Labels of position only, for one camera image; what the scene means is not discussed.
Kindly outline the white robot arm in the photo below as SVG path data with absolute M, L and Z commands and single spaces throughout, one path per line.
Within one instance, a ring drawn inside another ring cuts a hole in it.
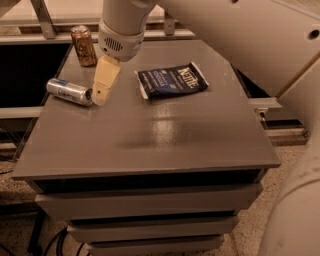
M 120 61 L 140 48 L 155 6 L 192 31 L 276 97 L 310 133 L 304 154 L 271 210 L 258 256 L 320 256 L 319 0 L 102 0 L 98 41 L 122 45 Z

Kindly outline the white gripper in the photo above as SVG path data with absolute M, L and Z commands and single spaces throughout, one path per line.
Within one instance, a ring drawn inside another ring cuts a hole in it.
M 98 60 L 95 70 L 92 100 L 96 105 L 103 106 L 107 101 L 121 70 L 119 61 L 127 62 L 137 55 L 144 32 L 145 24 L 141 22 L 100 20 L 98 43 L 104 54 L 108 56 Z

